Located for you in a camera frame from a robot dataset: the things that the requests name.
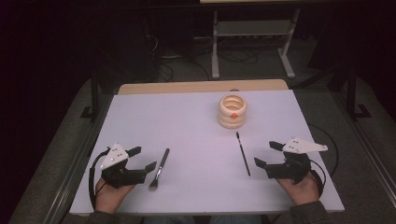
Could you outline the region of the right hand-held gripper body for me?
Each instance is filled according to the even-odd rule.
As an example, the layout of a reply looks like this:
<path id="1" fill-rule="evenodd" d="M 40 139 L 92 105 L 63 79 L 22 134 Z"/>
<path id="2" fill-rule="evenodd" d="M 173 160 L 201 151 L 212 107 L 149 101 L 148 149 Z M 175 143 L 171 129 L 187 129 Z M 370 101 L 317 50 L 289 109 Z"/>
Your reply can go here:
<path id="1" fill-rule="evenodd" d="M 292 179 L 295 183 L 301 182 L 310 172 L 320 179 L 318 173 L 311 168 L 313 162 L 308 153 L 326 151 L 326 145 L 320 145 L 298 137 L 292 137 L 283 144 L 284 162 L 280 164 L 266 164 L 265 172 L 269 178 Z"/>

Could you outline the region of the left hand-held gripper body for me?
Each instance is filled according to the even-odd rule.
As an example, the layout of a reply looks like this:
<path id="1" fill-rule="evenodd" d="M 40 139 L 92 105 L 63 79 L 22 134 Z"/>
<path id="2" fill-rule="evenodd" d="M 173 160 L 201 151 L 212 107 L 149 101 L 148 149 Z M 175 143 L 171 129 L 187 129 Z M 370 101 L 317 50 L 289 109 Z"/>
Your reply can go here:
<path id="1" fill-rule="evenodd" d="M 126 149 L 115 143 L 106 154 L 100 165 L 101 177 L 114 188 L 143 184 L 147 173 L 145 169 L 129 170 L 126 168 L 130 157 Z"/>

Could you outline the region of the black makeup brush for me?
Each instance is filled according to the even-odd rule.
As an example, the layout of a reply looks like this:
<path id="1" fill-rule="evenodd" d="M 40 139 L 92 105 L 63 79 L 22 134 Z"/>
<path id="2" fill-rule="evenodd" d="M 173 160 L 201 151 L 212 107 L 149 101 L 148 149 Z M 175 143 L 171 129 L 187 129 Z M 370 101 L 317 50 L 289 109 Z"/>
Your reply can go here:
<path id="1" fill-rule="evenodd" d="M 163 154 L 162 160 L 160 162 L 159 169 L 158 169 L 154 179 L 151 181 L 150 185 L 148 186 L 149 190 L 155 190 L 156 188 L 158 188 L 159 178 L 160 178 L 160 176 L 162 174 L 163 167 L 164 167 L 164 165 L 166 163 L 166 160 L 167 160 L 167 157 L 169 155 L 169 152 L 170 152 L 170 149 L 167 148 L 165 150 L 164 154 Z"/>

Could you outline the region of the thin black spoolie brush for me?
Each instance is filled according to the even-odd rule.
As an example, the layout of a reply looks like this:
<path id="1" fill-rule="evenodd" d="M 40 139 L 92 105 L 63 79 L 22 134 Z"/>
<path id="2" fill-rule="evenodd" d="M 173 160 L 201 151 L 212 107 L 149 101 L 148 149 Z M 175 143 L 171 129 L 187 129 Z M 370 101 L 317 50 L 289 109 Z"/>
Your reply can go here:
<path id="1" fill-rule="evenodd" d="M 236 139 L 238 141 L 238 146 L 240 148 L 241 155 L 242 155 L 246 170 L 247 170 L 247 175 L 251 176 L 251 172 L 250 172 L 250 169 L 249 169 L 249 166 L 248 166 L 248 160 L 247 160 L 247 157 L 246 157 L 246 154 L 245 154 L 245 150 L 243 148 L 243 145 L 242 145 L 242 142 L 241 142 L 241 139 L 240 139 L 240 134 L 239 134 L 239 132 L 236 132 L 235 135 L 236 135 Z"/>

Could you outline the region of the person's left hand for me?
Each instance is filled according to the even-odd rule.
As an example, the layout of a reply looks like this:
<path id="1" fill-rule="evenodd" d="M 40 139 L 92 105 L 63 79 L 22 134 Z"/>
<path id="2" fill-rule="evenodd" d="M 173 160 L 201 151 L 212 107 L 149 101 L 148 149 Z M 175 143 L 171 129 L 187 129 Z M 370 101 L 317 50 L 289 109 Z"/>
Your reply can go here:
<path id="1" fill-rule="evenodd" d="M 95 211 L 115 214 L 124 198 L 134 189 L 134 185 L 114 188 L 100 178 L 95 186 Z"/>

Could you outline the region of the person's right hand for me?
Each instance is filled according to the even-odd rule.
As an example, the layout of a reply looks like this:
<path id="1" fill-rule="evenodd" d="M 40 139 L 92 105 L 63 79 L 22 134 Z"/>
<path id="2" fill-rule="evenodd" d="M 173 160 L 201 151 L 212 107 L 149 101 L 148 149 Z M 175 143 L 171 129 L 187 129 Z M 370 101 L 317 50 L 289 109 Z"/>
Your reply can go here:
<path id="1" fill-rule="evenodd" d="M 289 179 L 278 179 L 276 182 L 286 191 L 295 205 L 319 201 L 317 181 L 310 173 L 298 184 L 292 184 Z"/>

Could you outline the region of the black metal stand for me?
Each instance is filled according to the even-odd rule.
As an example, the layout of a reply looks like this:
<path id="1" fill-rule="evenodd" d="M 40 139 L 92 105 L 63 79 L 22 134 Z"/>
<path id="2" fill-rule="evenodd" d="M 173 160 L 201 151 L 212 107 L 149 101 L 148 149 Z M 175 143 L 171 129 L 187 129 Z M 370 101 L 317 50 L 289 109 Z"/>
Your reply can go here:
<path id="1" fill-rule="evenodd" d="M 372 115 L 365 105 L 356 104 L 357 76 L 353 66 L 350 67 L 346 88 L 346 112 L 354 120 L 370 118 Z"/>
<path id="2" fill-rule="evenodd" d="M 80 117 L 94 122 L 99 113 L 99 85 L 96 77 L 91 78 L 91 105 L 85 106 Z"/>

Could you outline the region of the grey metal desk frame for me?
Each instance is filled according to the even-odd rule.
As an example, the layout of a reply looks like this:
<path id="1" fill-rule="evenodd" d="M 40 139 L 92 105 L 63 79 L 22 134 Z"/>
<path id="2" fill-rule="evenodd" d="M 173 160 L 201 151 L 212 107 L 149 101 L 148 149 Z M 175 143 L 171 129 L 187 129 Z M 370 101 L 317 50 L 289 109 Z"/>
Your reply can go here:
<path id="1" fill-rule="evenodd" d="M 288 58 L 288 50 L 294 30 L 297 25 L 301 10 L 296 8 L 289 20 L 264 20 L 264 21 L 220 21 L 217 11 L 213 14 L 213 34 L 211 70 L 212 77 L 219 79 L 218 38 L 231 36 L 285 36 L 282 48 L 277 49 L 278 57 L 288 78 L 295 78 L 293 68 Z"/>

